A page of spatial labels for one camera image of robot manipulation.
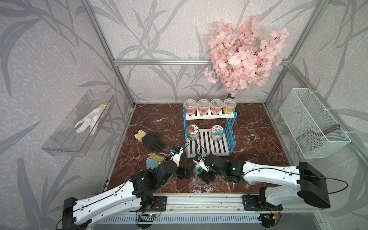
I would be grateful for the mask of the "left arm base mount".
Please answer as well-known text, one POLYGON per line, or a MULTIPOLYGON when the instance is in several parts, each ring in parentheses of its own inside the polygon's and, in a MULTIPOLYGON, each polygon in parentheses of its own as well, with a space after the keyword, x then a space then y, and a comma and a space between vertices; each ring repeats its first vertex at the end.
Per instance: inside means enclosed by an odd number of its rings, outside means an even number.
POLYGON ((166 211, 167 196, 154 195, 153 192, 148 191, 142 194, 136 195, 141 200, 141 211, 166 211))

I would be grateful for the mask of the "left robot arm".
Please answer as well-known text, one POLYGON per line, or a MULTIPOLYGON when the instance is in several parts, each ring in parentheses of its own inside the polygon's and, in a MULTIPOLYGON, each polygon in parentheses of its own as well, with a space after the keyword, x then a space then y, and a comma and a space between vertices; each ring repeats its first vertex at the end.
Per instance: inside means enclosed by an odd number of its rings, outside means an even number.
POLYGON ((64 201, 61 230, 86 230, 96 223, 120 213, 150 209, 155 205, 153 194, 172 179, 190 179, 189 169, 167 160, 154 169, 133 175, 123 184, 96 196, 64 201))

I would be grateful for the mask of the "green label seed container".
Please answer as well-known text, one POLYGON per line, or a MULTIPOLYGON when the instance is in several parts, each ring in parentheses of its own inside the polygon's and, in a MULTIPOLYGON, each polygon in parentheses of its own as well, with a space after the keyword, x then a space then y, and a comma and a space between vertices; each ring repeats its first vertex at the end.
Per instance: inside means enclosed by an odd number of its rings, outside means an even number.
POLYGON ((194 167, 193 167, 193 175, 194 175, 194 177, 199 177, 199 175, 203 172, 203 171, 205 171, 200 165, 198 165, 198 164, 194 164, 194 167))

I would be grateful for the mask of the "pink flower lid container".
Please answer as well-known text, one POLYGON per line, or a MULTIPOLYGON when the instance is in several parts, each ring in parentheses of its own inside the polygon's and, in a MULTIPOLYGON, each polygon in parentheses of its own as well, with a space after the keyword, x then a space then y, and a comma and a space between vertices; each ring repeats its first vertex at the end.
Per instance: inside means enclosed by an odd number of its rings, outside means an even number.
POLYGON ((213 141, 220 141, 224 135, 224 129, 220 125, 214 125, 211 128, 210 137, 213 141))

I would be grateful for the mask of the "strawberry lid seed container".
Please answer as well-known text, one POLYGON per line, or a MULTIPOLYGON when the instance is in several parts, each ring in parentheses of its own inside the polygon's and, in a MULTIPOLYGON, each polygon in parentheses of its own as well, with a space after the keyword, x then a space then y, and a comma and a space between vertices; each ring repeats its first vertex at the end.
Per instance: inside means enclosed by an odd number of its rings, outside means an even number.
POLYGON ((199 137, 199 127, 197 125, 189 125, 186 129, 187 139, 195 141, 199 137))

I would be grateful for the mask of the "clear seed container red label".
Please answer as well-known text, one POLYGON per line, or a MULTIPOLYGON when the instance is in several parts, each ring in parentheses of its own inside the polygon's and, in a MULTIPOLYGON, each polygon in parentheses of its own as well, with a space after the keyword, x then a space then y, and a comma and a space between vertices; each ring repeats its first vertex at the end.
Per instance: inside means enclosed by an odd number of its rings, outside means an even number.
POLYGON ((186 113, 190 116, 194 115, 197 108, 197 102, 193 99, 188 99, 184 102, 184 109, 186 113))

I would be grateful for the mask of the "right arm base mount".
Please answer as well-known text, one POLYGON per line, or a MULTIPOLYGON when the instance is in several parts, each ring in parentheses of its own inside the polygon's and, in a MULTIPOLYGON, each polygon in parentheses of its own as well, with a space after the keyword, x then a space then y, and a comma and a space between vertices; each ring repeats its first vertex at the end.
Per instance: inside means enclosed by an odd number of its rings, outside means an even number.
POLYGON ((241 197, 245 211, 282 211, 282 205, 272 205, 266 202, 265 192, 268 187, 260 188, 258 195, 246 194, 241 197))

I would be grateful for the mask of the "small clear container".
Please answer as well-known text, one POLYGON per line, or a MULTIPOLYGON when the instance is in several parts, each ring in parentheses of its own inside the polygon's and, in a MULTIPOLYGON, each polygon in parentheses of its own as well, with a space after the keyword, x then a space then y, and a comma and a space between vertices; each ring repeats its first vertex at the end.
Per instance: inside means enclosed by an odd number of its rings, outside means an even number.
POLYGON ((225 114, 231 114, 236 108, 236 101, 232 98, 227 98, 223 101, 223 112, 225 114))

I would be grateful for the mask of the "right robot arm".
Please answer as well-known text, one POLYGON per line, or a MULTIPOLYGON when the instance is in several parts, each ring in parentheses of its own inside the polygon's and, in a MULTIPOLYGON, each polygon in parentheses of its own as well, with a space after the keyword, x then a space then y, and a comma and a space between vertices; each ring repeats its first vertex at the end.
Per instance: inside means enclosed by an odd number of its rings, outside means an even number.
POLYGON ((259 191, 258 201, 278 206, 284 203, 304 201, 320 208, 330 208, 326 177, 307 162, 298 166, 267 166, 251 162, 228 161, 219 156, 197 154, 194 163, 202 170, 198 174, 206 184, 220 177, 228 183, 246 182, 253 186, 271 184, 259 191))

